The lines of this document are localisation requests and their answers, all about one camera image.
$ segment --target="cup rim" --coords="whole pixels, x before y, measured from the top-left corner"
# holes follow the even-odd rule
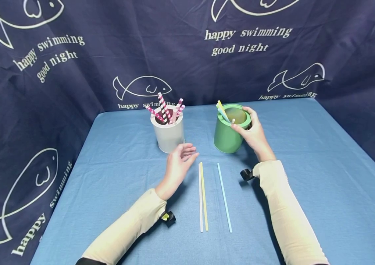
[[[224,110],[226,109],[229,109],[229,108],[236,108],[236,109],[241,109],[242,111],[244,111],[242,108],[243,106],[242,105],[239,105],[239,104],[234,104],[234,103],[230,103],[230,104],[226,104],[226,105],[223,105],[223,108]],[[252,121],[251,119],[251,115],[249,114],[249,112],[247,111],[244,111],[246,113],[246,120],[241,123],[241,124],[238,124],[238,126],[240,127],[245,127],[247,125],[249,125]],[[232,126],[231,123],[228,123],[226,120],[224,120],[223,116],[220,114],[220,112],[217,112],[217,118],[226,126]]]
[[[172,109],[172,110],[175,110],[176,109],[176,106],[173,106],[173,105],[167,105],[167,108],[169,109]],[[162,125],[160,123],[157,123],[157,121],[155,120],[155,115],[151,113],[151,123],[153,126],[157,127],[157,128],[162,128],[162,129],[170,129],[170,128],[173,128],[174,126],[178,125],[179,123],[182,122],[183,120],[183,112],[180,113],[179,115],[179,118],[176,120],[175,123],[172,123],[170,125]]]

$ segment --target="fish outline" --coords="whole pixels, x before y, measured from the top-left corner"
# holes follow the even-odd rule
[[[292,80],[292,79],[294,79],[294,78],[296,78],[296,77],[302,75],[303,73],[307,72],[308,69],[310,69],[311,67],[313,67],[313,66],[315,66],[315,65],[318,65],[318,66],[321,68],[321,70],[322,70],[322,74],[319,75],[318,73],[316,73],[316,74],[314,75],[314,78],[318,78],[318,77],[320,77],[320,76],[321,76],[321,78],[319,78],[319,79],[315,79],[315,80],[312,80],[311,82],[309,82],[309,81],[310,81],[310,78],[311,78],[311,75],[307,75],[307,76],[305,76],[304,80],[301,82],[301,86],[302,86],[301,88],[291,87],[291,86],[288,86],[288,85],[286,84],[287,81]],[[323,81],[323,80],[325,80],[325,77],[326,77],[326,70],[325,70],[324,66],[323,66],[321,63],[315,63],[315,64],[312,64],[310,67],[308,67],[308,68],[305,69],[304,71],[300,72],[300,73],[297,74],[296,76],[293,76],[293,77],[291,77],[291,78],[285,80],[285,76],[286,76],[286,73],[287,73],[287,72],[288,72],[288,70],[284,70],[283,72],[280,72],[280,73],[278,73],[276,76],[274,76],[274,78],[273,78],[273,82],[272,82],[271,84],[269,84],[269,86],[267,87],[267,91],[270,92],[270,91],[273,90],[275,87],[277,87],[277,86],[279,86],[279,85],[281,85],[281,84],[283,84],[283,86],[286,87],[286,88],[288,88],[288,89],[293,89],[293,90],[302,90],[302,89],[304,89],[305,87],[309,86],[310,84],[312,84],[312,83],[314,83],[314,82],[318,82],[318,81]],[[275,86],[272,86],[274,83],[277,82],[276,80],[277,80],[277,78],[278,78],[280,75],[282,75],[282,77],[281,77],[281,80],[282,80],[282,81],[279,82],[278,84],[276,84]]]
[[[129,91],[129,87],[130,87],[130,85],[133,84],[135,81],[141,79],[141,78],[156,78],[156,79],[160,80],[161,82],[163,82],[163,83],[168,87],[169,90],[166,91],[166,92],[161,92],[162,95],[168,94],[168,93],[170,93],[171,91],[173,91],[173,89],[171,88],[171,86],[170,86],[167,82],[165,82],[165,81],[162,80],[161,78],[156,77],[156,76],[153,76],[153,75],[143,75],[143,76],[140,76],[140,77],[138,77],[138,78],[135,78],[135,79],[134,79],[133,81],[131,81],[127,86],[123,86],[123,84],[120,82],[120,79],[118,78],[118,76],[116,76],[116,77],[114,78],[114,80],[112,81],[112,83],[113,83],[112,86],[113,86],[114,89],[115,89],[115,95],[117,96],[117,98],[118,98],[119,100],[123,101],[123,98],[124,98],[124,95],[126,94],[126,92],[129,92],[130,94],[135,95],[135,96],[138,96],[138,97],[156,97],[156,96],[158,95],[158,94],[155,94],[155,92],[157,91],[157,87],[155,87],[154,91],[151,92],[151,91],[148,90],[149,87],[150,87],[151,85],[147,86],[145,91],[148,92],[148,93],[151,93],[152,95],[139,95],[139,94],[136,94],[136,93],[133,93],[133,92]],[[118,84],[120,85],[120,87],[122,87],[123,90],[124,90],[124,92],[123,92],[123,94],[121,95],[121,97],[118,95],[118,89],[115,87],[115,81],[117,81]]]
[[[56,161],[57,161],[56,173],[55,173],[54,178],[51,180],[51,183],[49,184],[49,186],[48,186],[45,190],[43,190],[43,192],[40,193],[36,198],[34,198],[34,199],[33,199],[32,201],[30,201],[29,203],[25,204],[23,207],[20,207],[19,209],[14,210],[13,212],[9,212],[9,213],[5,214],[5,212],[6,212],[6,207],[7,207],[7,203],[8,203],[8,201],[9,201],[9,198],[10,198],[10,196],[11,196],[11,194],[12,194],[12,192],[13,192],[15,186],[17,185],[18,181],[20,180],[21,176],[23,176],[23,174],[26,172],[27,168],[32,164],[32,162],[34,161],[34,159],[36,159],[36,157],[38,157],[40,154],[44,153],[45,151],[49,151],[49,150],[55,151],[56,156],[53,157],[53,160],[56,160]],[[44,183],[48,182],[49,179],[50,179],[50,177],[51,177],[49,167],[46,166],[46,168],[47,168],[47,171],[48,171],[48,178],[47,178],[47,181],[43,181],[40,185],[38,185],[38,176],[39,176],[39,174],[37,174],[37,176],[36,176],[35,184],[36,184],[36,186],[38,186],[38,187],[40,187],[40,186],[42,186]],[[30,206],[30,205],[33,204],[35,201],[37,201],[40,197],[42,197],[43,194],[45,194],[45,193],[49,190],[49,188],[51,187],[51,185],[54,183],[55,179],[57,178],[57,174],[58,174],[58,151],[57,151],[55,148],[45,148],[45,149],[39,151],[37,154],[34,155],[34,157],[32,157],[32,158],[30,159],[30,161],[28,162],[28,164],[24,167],[23,171],[21,171],[20,175],[19,175],[18,178],[15,180],[14,184],[12,185],[12,187],[11,187],[11,189],[10,189],[10,191],[9,191],[9,193],[8,193],[8,195],[7,195],[6,199],[5,199],[5,201],[4,201],[3,208],[2,208],[2,212],[1,212],[1,216],[0,216],[0,220],[1,220],[1,224],[2,224],[2,226],[3,226],[4,232],[5,232],[5,235],[7,236],[7,239],[5,239],[5,240],[1,240],[1,241],[0,241],[0,244],[6,243],[6,242],[8,242],[8,241],[10,241],[10,240],[13,239],[12,236],[11,236],[11,234],[10,234],[10,232],[8,231],[8,228],[7,228],[7,224],[6,224],[5,218],[7,218],[7,217],[9,217],[9,216],[11,216],[11,215],[14,215],[14,214],[16,214],[16,213],[22,211],[23,209],[25,209],[26,207]]]
[[[215,15],[214,14],[214,6],[215,6],[215,3],[219,1],[219,0],[213,0],[212,2],[212,5],[211,5],[211,17],[213,19],[214,22],[217,22],[217,19],[218,17],[220,16],[220,13],[221,11],[223,10],[224,6],[226,6],[226,3],[229,1],[229,0],[225,0],[223,5],[221,6],[221,8],[218,10],[217,14]],[[244,14],[247,14],[247,15],[250,15],[250,16],[266,16],[266,15],[270,15],[270,14],[274,14],[274,13],[277,13],[277,12],[280,12],[286,8],[289,8],[290,6],[294,5],[295,3],[297,3],[299,0],[293,0],[293,2],[291,2],[290,4],[282,7],[282,8],[279,8],[279,9],[276,9],[276,10],[273,10],[273,11],[269,11],[269,12],[263,12],[263,13],[256,13],[256,12],[251,12],[251,11],[248,11],[244,8],[242,8],[240,5],[238,5],[238,3],[236,3],[235,0],[230,0],[230,2],[232,2],[232,4],[235,6],[236,9],[238,9],[240,12],[244,13]],[[271,6],[273,6],[275,3],[277,2],[277,0],[273,0],[273,2],[271,4],[267,4],[265,2],[263,2],[263,0],[260,0],[260,6],[262,6],[263,8],[270,8]]]
[[[38,14],[29,14],[27,12],[27,9],[26,9],[26,3],[27,3],[28,0],[24,0],[23,2],[23,9],[24,9],[24,13],[28,16],[28,17],[34,17],[34,18],[40,18],[42,16],[42,8],[41,8],[41,5],[40,5],[40,2],[39,1],[36,1],[37,2],[37,5],[39,7],[39,13]],[[39,23],[36,23],[36,24],[33,24],[33,25],[28,25],[28,26],[22,26],[22,25],[15,25],[15,24],[12,24],[12,23],[9,23],[7,22],[6,20],[2,19],[1,16],[0,16],[0,26],[1,26],[1,29],[2,29],[2,33],[4,34],[4,38],[6,38],[6,40],[3,40],[1,39],[0,37],[0,43],[3,44],[4,46],[8,47],[8,48],[11,48],[11,49],[14,49],[14,46],[12,45],[12,42],[7,34],[7,31],[5,30],[5,27],[4,27],[4,24],[10,26],[10,27],[13,27],[13,28],[18,28],[18,29],[31,29],[31,28],[38,28],[42,25],[45,25],[45,24],[48,24],[49,22],[57,19],[57,17],[59,17],[63,10],[64,10],[64,4],[61,2],[61,0],[56,0],[57,3],[60,3],[61,7],[60,9],[58,10],[57,14],[55,14],[53,17],[47,19],[47,20],[43,20],[42,22],[39,22]],[[54,8],[54,4],[49,1],[49,5]]]

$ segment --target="fish drawing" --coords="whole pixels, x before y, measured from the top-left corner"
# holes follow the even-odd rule
[[[268,86],[267,91],[270,92],[279,85],[283,85],[288,89],[301,90],[309,86],[311,83],[323,81],[326,75],[324,66],[322,66],[320,63],[311,65],[298,75],[291,78],[286,78],[287,72],[288,70],[278,73],[273,78],[273,83]]]
[[[116,76],[112,83],[119,100],[123,100],[126,92],[139,97],[156,97],[160,92],[163,95],[171,92],[171,87],[167,82],[151,75],[140,76],[127,86],[123,86],[118,76]]]
[[[58,151],[46,148],[35,154],[10,188],[0,209],[0,244],[13,239],[6,218],[16,215],[42,197],[57,177]]]
[[[55,20],[63,10],[61,0],[0,1],[0,43],[14,49],[7,26],[18,29],[37,28]]]
[[[214,0],[212,2],[211,17],[214,22],[216,22],[218,17],[221,16],[221,11],[223,11],[224,6],[226,6],[228,1],[229,0]],[[236,9],[250,16],[265,16],[274,14],[294,5],[299,0],[288,0],[287,2],[282,0],[280,1],[282,2],[281,4],[274,6],[277,3],[277,1],[278,0],[260,0],[260,6],[254,6],[246,9],[245,7],[241,7],[238,4],[238,2],[240,2],[239,0],[230,0],[230,2],[232,2]]]

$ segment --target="hand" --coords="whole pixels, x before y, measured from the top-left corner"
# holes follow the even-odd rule
[[[243,107],[242,109],[249,112],[251,115],[252,128],[245,130],[237,124],[232,124],[232,129],[242,135],[249,146],[254,150],[260,162],[276,160],[276,156],[274,155],[273,150],[271,150],[264,135],[264,130],[261,126],[260,120],[258,120],[257,113],[249,107]]]
[[[182,183],[183,179],[199,156],[191,143],[180,144],[167,157],[167,170],[162,182],[155,188],[157,195],[167,201]]]

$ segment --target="green cup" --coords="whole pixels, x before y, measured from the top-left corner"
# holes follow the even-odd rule
[[[236,108],[245,112],[246,120],[243,123],[238,124],[242,128],[246,129],[251,123],[251,116],[248,112],[242,109],[241,105],[227,104],[224,105],[223,108],[224,111],[226,111],[226,109]],[[243,137],[235,132],[230,126],[231,124],[224,120],[223,116],[220,114],[220,112],[218,112],[214,132],[214,145],[223,153],[235,153],[237,150],[239,150],[243,142]]]

